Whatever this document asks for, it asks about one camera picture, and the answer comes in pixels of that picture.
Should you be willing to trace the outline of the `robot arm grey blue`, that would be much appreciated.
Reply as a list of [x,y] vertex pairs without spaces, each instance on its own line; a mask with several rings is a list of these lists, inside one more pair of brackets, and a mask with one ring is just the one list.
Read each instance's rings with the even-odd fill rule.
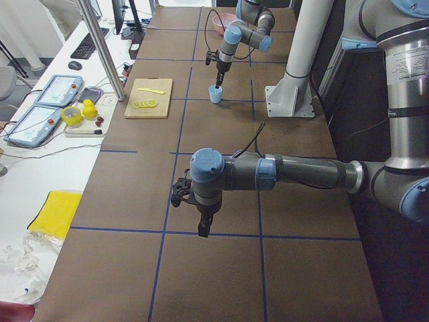
[[225,73],[230,70],[239,43],[261,52],[267,52],[271,47],[270,33],[275,18],[262,1],[238,1],[236,16],[237,19],[224,31],[220,49],[211,58],[217,62],[216,89],[221,87]]
[[362,193],[404,217],[428,222],[428,2],[347,1],[342,47],[381,48],[385,54],[391,155],[385,162],[261,155],[247,150],[224,157],[195,152],[177,195],[201,214],[207,237],[224,191],[267,191],[279,181]]

